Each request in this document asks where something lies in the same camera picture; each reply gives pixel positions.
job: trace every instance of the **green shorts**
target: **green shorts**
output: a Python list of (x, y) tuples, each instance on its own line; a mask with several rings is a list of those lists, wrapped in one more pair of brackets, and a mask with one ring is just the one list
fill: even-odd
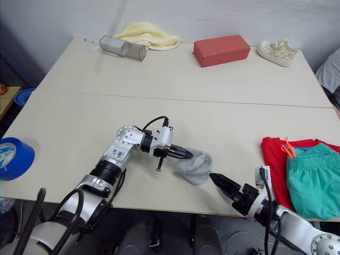
[(295, 210), (304, 218), (340, 217), (340, 155), (320, 143), (287, 157), (287, 187)]

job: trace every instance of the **shoe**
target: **shoe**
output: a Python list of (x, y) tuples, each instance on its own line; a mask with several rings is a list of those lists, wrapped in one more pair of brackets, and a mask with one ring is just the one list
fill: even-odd
[(276, 44), (268, 41), (262, 41), (257, 46), (257, 52), (265, 59), (274, 62), (280, 66), (290, 66), (295, 54), (298, 52), (288, 46), (287, 38), (280, 38)]

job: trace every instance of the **black cable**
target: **black cable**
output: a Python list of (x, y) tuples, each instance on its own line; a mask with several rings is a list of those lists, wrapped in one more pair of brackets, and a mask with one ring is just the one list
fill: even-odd
[(83, 233), (88, 233), (88, 231), (92, 231), (93, 229), (95, 229), (98, 226), (98, 224), (99, 224), (99, 222), (101, 220), (101, 217), (111, 207), (112, 201), (115, 199), (115, 197), (117, 196), (117, 194), (121, 190), (121, 188), (122, 188), (122, 186), (124, 184), (124, 181), (125, 181), (125, 175), (126, 175), (126, 169), (122, 172), (121, 176), (119, 177), (115, 191), (113, 192), (110, 200), (107, 202), (105, 208), (101, 211), (101, 213), (98, 216), (97, 220), (93, 224), (91, 224), (90, 226), (85, 227), (82, 230)]
[(278, 246), (278, 243), (281, 239), (281, 220), (280, 218), (277, 219), (277, 224), (278, 224), (278, 230), (277, 230), (277, 236), (275, 238), (275, 242), (274, 242), (274, 246), (273, 246), (273, 249), (271, 251), (271, 255), (275, 255), (275, 252), (276, 252), (276, 249), (277, 249), (277, 246)]
[(33, 210), (31, 211), (28, 221), (26, 223), (26, 226), (21, 233), (21, 237), (18, 241), (18, 244), (15, 247), (13, 255), (23, 254), (26, 244), (28, 242), (28, 239), (30, 238), (30, 235), (36, 223), (38, 214), (41, 210), (41, 207), (43, 206), (45, 195), (46, 195), (46, 189), (41, 188), (38, 192), (37, 201), (35, 202)]
[(157, 117), (157, 118), (153, 119), (152, 121), (150, 121), (148, 124), (146, 124), (145, 127), (142, 129), (142, 131), (144, 132), (145, 129), (146, 129), (150, 124), (152, 124), (153, 122), (155, 122), (155, 121), (157, 121), (157, 120), (160, 120), (160, 119), (162, 119), (162, 118), (165, 119), (165, 120), (164, 120), (165, 122), (167, 122), (167, 121), (169, 120), (169, 118), (168, 118), (167, 116), (160, 116), (160, 117)]
[(72, 221), (70, 222), (69, 226), (67, 227), (67, 229), (65, 230), (64, 234), (62, 235), (62, 237), (58, 241), (58, 243), (55, 245), (55, 247), (54, 247), (53, 251), (50, 253), (50, 255), (57, 255), (60, 252), (60, 250), (62, 249), (62, 247), (64, 246), (65, 242), (68, 240), (68, 238), (70, 237), (73, 229), (75, 228), (76, 224), (79, 221), (80, 214), (81, 214), (81, 211), (82, 211), (83, 205), (84, 205), (84, 193), (83, 193), (83, 191), (81, 189), (72, 190), (69, 194), (67, 194), (67, 196), (63, 199), (63, 201), (58, 205), (57, 209), (54, 211), (51, 219), (56, 217), (56, 215), (60, 211), (61, 207), (75, 193), (78, 194), (78, 205), (76, 207), (76, 210), (75, 210), (75, 213), (74, 213), (74, 217), (73, 217)]
[(124, 181), (125, 181), (125, 175), (126, 175), (126, 169), (122, 172), (121, 176), (119, 177), (119, 180), (118, 180), (118, 183), (117, 183), (117, 186), (116, 186), (116, 189), (115, 191), (113, 192), (113, 195), (112, 197), (110, 198), (110, 200), (108, 201), (108, 205), (110, 205), (112, 203), (112, 201), (115, 199), (115, 197), (117, 196), (118, 192), (121, 190), (123, 184), (124, 184)]
[(134, 125), (134, 127), (135, 127), (136, 129), (138, 129), (139, 131), (142, 131), (139, 127), (137, 127), (137, 126), (135, 126), (135, 125)]
[(44, 212), (43, 212), (43, 209), (41, 209), (40, 212), (39, 212), (39, 219), (40, 219), (41, 223), (47, 222), (45, 215), (44, 215)]
[(271, 201), (270, 188), (269, 188), (266, 176), (265, 176), (265, 169), (260, 168), (260, 176), (261, 176), (263, 182), (265, 183), (267, 194), (268, 194), (268, 201), (269, 201), (269, 215), (268, 215), (268, 221), (267, 221), (266, 233), (265, 233), (265, 254), (269, 255), (269, 252), (268, 252), (268, 239), (269, 239), (269, 229), (270, 229), (271, 216), (273, 214), (273, 206), (272, 206), (272, 201)]

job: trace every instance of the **white wall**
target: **white wall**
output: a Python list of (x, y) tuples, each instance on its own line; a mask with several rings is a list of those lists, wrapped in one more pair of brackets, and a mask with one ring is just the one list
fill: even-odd
[(252, 46), (284, 36), (315, 70), (340, 47), (339, 0), (1, 0), (2, 24), (44, 73), (72, 37), (99, 38), (150, 21), (183, 42), (240, 34)]

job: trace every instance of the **blue tape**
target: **blue tape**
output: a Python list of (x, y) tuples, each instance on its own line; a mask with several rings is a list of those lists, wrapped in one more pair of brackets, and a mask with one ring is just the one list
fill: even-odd
[(0, 178), (4, 181), (13, 180), (32, 165), (34, 150), (28, 144), (14, 137), (0, 140)]

